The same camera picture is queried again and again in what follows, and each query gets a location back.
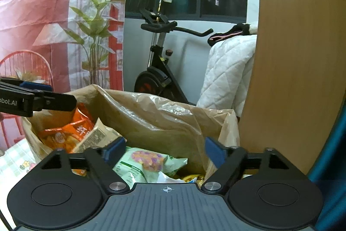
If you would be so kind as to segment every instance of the red chair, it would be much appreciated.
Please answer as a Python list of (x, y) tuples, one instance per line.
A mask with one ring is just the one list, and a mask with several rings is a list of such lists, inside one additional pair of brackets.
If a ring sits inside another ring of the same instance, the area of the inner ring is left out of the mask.
[[(43, 81), (42, 83), (49, 84), (54, 89), (53, 74), (48, 61), (41, 54), (31, 50), (16, 51), (8, 54), (4, 59), (2, 59), (0, 61), (0, 76), (19, 78), (27, 81), (39, 79)], [(1, 128), (6, 146), (9, 148), (11, 145), (8, 140), (8, 133), (5, 126), (6, 119), (15, 119), (18, 126), (20, 136), (13, 139), (14, 143), (19, 142), (25, 136), (19, 116), (5, 113), (3, 116), (4, 120), (1, 122)]]

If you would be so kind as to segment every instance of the checkered tablecloth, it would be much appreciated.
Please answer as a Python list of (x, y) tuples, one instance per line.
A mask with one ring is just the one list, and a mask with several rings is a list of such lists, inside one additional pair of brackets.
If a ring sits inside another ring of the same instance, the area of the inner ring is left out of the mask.
[[(7, 195), (35, 165), (35, 158), (26, 139), (19, 141), (0, 157), (0, 210), (13, 228), (15, 224), (7, 209)], [(0, 231), (7, 231), (1, 221)]]

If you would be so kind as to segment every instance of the brown paper bag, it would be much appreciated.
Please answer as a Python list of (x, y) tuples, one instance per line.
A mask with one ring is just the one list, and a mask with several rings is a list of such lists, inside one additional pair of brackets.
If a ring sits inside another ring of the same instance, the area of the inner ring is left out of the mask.
[[(239, 145), (234, 110), (210, 110), (176, 103), (145, 93), (104, 90), (92, 85), (70, 92), (85, 104), (96, 120), (114, 128), (127, 139), (130, 147), (143, 148), (175, 158), (188, 158), (182, 174), (204, 174), (208, 166), (205, 137), (227, 145)], [(37, 161), (52, 150), (43, 145), (36, 133), (68, 124), (73, 112), (35, 112), (23, 118), (26, 139)]]

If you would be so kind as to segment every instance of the wooden panel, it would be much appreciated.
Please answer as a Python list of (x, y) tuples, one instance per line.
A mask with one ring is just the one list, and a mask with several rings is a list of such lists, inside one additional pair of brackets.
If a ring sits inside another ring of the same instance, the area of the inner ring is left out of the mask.
[(260, 0), (240, 145), (275, 147), (304, 173), (320, 153), (346, 88), (346, 0)]

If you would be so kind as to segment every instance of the red window frame print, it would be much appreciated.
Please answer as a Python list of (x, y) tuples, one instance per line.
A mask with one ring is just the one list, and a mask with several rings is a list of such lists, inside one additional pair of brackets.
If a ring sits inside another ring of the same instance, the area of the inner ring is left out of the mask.
[[(110, 9), (110, 17), (114, 19), (118, 19), (119, 10), (112, 5)], [(119, 28), (123, 29), (124, 22), (123, 21), (110, 21), (109, 30), (110, 31), (118, 31)], [(117, 54), (122, 54), (122, 42), (118, 42), (119, 40), (115, 37), (109, 38), (109, 48), (115, 51), (115, 54), (109, 53), (108, 64), (109, 64), (109, 83), (110, 89), (123, 90), (123, 79), (122, 79), (122, 69), (117, 70), (117, 60), (122, 60), (121, 58), (117, 58)]]

